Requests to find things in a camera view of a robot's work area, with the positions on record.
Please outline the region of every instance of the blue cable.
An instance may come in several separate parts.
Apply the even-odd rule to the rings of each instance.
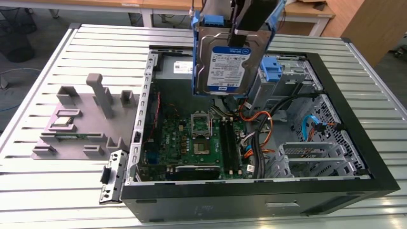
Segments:
[[[0,110],[0,112],[1,112],[1,111],[12,110],[12,109],[14,109],[18,105],[16,105],[16,106],[13,106],[13,107],[9,107],[9,108],[5,108],[5,109]]]
[[[303,133],[303,138],[304,138],[304,141],[308,140],[308,133],[307,133],[307,120],[312,119],[315,121],[315,124],[319,124],[320,121],[317,119],[317,117],[315,117],[313,115],[307,115],[303,119],[303,122],[301,122],[301,125],[300,125],[300,131]]]

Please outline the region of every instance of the table leg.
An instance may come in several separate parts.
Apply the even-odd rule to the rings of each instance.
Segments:
[[[52,10],[52,9],[48,9],[48,11],[49,11],[49,13],[51,13],[52,18],[57,19],[57,18],[59,18],[59,15],[57,15],[59,10],[55,11],[55,10]]]
[[[319,18],[317,22],[313,24],[312,30],[309,32],[309,36],[319,37],[325,29],[325,25],[328,24],[329,18]]]
[[[153,27],[152,25],[152,10],[151,9],[141,9],[141,15],[143,15],[143,23],[144,27]]]

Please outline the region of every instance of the green circuit board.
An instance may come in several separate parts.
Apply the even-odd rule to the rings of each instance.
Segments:
[[[195,129],[212,131],[209,139],[204,137],[192,139],[191,119],[175,118],[165,119],[161,131],[161,145],[157,155],[156,166],[160,165],[205,165],[220,167],[219,179],[241,179],[244,174],[229,174],[223,171],[223,155],[220,145],[220,119],[212,119],[211,126],[204,121],[195,121]],[[233,122],[236,138],[244,130],[241,122]],[[160,173],[155,173],[152,180],[164,180]]]

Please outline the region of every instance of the blue label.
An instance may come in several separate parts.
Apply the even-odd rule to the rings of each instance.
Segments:
[[[233,48],[227,46],[215,46],[212,49],[213,53],[221,54],[236,54],[236,55],[248,55],[252,51],[249,48]]]
[[[208,86],[209,91],[212,92],[233,92],[236,91],[237,87],[217,87],[217,86]]]

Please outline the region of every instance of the white label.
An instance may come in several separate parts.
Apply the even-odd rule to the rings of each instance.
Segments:
[[[248,48],[213,47],[207,85],[217,87],[215,91],[225,91],[240,86],[244,75],[241,64],[249,58],[249,54]]]
[[[252,108],[252,105],[248,102],[244,102],[244,106],[249,109]]]
[[[192,61],[176,61],[173,63],[175,74],[192,74]]]
[[[332,17],[332,15],[327,15],[327,14],[319,14],[319,15],[317,15],[317,17],[320,17],[320,18],[331,18],[331,17]]]
[[[133,6],[133,7],[140,7],[139,4],[131,4],[131,3],[121,3],[123,6]]]
[[[252,165],[247,165],[247,171],[253,173],[255,172],[255,167]]]

